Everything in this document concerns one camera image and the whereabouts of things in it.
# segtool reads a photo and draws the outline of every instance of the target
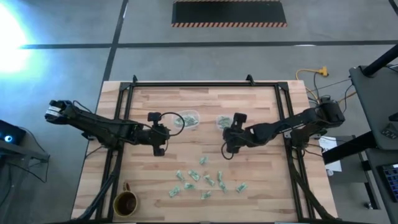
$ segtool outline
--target yellow and black stripe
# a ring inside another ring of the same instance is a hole
[[[279,0],[176,0],[172,27],[287,27]]]

